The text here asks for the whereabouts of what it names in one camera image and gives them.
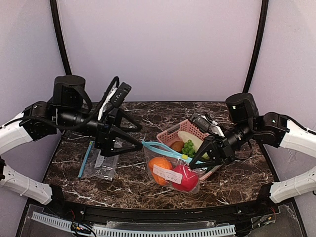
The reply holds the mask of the green grape bunch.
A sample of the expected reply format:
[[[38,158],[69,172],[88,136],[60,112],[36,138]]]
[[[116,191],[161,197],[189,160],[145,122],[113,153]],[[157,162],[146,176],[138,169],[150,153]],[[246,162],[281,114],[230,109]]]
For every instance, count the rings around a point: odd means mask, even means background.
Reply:
[[[195,153],[196,152],[192,140],[188,140],[186,143],[184,143],[182,154],[187,155],[190,158],[193,158]]]

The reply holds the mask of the clear zip bag blue zipper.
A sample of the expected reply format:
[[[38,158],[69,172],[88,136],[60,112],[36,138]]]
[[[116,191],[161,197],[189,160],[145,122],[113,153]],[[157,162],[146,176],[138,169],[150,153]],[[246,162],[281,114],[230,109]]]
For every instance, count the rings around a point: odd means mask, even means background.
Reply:
[[[196,194],[200,188],[200,170],[190,169],[192,158],[169,146],[153,141],[142,142],[148,176],[158,185]]]

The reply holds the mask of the orange persimmon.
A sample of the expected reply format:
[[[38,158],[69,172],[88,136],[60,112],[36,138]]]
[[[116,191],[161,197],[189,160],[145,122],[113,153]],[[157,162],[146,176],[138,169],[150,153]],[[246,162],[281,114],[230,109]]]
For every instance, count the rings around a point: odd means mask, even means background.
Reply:
[[[167,185],[165,174],[167,170],[172,170],[172,164],[164,157],[154,157],[148,166],[155,182],[162,186]]]

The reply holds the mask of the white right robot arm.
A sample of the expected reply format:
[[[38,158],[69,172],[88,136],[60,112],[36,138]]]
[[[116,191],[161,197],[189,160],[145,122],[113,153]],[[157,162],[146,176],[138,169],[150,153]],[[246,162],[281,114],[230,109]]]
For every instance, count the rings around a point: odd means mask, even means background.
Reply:
[[[261,116],[250,93],[238,93],[225,101],[233,129],[223,130],[208,116],[193,114],[189,121],[207,133],[192,161],[191,169],[229,164],[235,152],[253,139],[258,144],[316,155],[316,133],[287,115],[269,112]]]

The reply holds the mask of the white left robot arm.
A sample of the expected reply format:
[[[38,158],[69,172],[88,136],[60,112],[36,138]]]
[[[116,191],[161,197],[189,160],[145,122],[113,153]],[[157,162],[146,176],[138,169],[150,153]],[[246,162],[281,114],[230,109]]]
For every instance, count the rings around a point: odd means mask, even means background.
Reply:
[[[94,108],[85,92],[85,79],[59,76],[54,80],[53,96],[26,107],[0,127],[0,153],[40,140],[57,131],[74,131],[95,139],[101,155],[112,157],[135,152],[143,145],[130,136],[142,125],[121,109],[131,86],[114,77],[101,101]]]

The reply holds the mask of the flat clear zip bag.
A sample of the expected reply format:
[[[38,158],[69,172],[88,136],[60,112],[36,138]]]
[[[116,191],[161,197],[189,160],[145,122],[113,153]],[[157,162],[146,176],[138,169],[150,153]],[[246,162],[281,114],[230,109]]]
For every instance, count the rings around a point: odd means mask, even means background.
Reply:
[[[94,147],[94,141],[89,142],[89,146],[84,155],[78,178],[99,178],[112,181],[115,176],[115,169],[119,160],[119,155],[104,157],[101,150]]]

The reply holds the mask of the white radish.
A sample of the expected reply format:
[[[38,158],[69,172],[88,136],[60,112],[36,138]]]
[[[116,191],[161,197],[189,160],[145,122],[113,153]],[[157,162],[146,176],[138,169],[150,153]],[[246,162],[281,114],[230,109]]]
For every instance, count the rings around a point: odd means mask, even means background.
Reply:
[[[183,148],[181,149],[181,153],[187,155],[190,158],[193,158],[202,145],[203,140],[185,131],[178,131],[177,135],[184,143]]]

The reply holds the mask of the brown potato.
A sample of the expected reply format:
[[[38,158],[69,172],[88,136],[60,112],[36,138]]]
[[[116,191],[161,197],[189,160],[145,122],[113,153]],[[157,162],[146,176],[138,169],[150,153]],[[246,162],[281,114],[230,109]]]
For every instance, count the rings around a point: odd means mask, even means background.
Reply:
[[[184,147],[184,142],[183,141],[175,141],[170,145],[170,148],[178,153],[182,152],[182,149]]]

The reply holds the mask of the pink perforated plastic basket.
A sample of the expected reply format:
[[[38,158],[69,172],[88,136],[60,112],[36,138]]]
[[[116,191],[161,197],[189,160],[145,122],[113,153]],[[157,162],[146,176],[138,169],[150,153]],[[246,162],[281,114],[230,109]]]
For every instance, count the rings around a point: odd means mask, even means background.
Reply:
[[[195,125],[190,123],[188,119],[176,124],[175,126],[170,127],[169,129],[159,133],[157,135],[157,140],[167,146],[171,146],[174,142],[180,141],[181,139],[178,137],[178,131],[185,131],[190,134],[195,135],[201,140],[204,140],[208,133],[201,132]],[[200,169],[200,177],[201,181],[206,180],[209,176],[213,175],[217,170],[219,170],[222,165],[211,166],[208,168]]]

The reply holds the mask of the black front rail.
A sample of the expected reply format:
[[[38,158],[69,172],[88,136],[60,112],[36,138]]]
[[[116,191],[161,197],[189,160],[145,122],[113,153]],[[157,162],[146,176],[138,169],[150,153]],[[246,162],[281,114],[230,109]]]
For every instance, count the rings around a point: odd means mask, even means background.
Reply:
[[[105,224],[108,221],[130,223],[188,223],[198,221],[242,222],[253,217],[278,212],[278,206],[270,202],[248,201],[218,207],[191,209],[125,209],[80,204],[70,201],[52,202],[46,211],[60,217],[85,223]]]

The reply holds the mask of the black left frame post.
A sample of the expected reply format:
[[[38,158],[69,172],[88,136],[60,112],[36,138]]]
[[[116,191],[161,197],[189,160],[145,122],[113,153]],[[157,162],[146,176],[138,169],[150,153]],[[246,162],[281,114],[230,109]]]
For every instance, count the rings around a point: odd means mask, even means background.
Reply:
[[[72,70],[71,70],[71,66],[70,66],[70,62],[69,62],[69,58],[67,55],[66,46],[65,46],[65,42],[63,38],[63,33],[62,33],[57,0],[50,0],[49,3],[50,3],[50,10],[51,10],[55,36],[56,36],[63,68],[66,75],[72,75]]]

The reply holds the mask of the black frame post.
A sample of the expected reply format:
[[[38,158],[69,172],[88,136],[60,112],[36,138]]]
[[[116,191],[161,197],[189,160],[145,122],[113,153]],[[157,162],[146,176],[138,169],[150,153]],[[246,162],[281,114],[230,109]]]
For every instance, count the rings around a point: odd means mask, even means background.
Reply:
[[[56,36],[63,68],[66,75],[72,75],[72,70],[71,70],[71,66],[70,66],[70,62],[69,62],[69,58],[67,55],[66,46],[65,46],[65,42],[63,38],[63,33],[62,33],[57,0],[50,0],[49,3],[50,3],[50,10],[51,10],[55,36]]]
[[[261,9],[260,9],[260,16],[258,21],[258,28],[256,33],[256,39],[254,42],[253,52],[251,56],[251,60],[249,63],[248,72],[246,75],[245,83],[243,86],[243,93],[248,93],[252,80],[253,75],[256,69],[257,61],[259,58],[260,48],[262,44],[262,39],[264,35],[265,25],[266,25],[266,19],[267,19],[267,13],[268,13],[268,7],[269,7],[269,0],[262,0],[261,2]]]

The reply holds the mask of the black right frame post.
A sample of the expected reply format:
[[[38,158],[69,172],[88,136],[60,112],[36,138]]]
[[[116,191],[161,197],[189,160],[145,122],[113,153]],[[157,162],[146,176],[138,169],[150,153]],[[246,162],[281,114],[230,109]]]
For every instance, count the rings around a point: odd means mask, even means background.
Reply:
[[[261,9],[260,9],[260,16],[258,21],[258,28],[256,33],[256,39],[254,42],[253,52],[251,56],[251,60],[249,63],[248,72],[246,75],[245,83],[243,86],[243,93],[248,93],[252,80],[253,75],[256,69],[257,61],[259,58],[260,48],[262,44],[262,39],[264,35],[265,25],[266,25],[266,19],[267,19],[267,13],[268,13],[268,7],[269,7],[269,0],[262,0],[261,2]]]

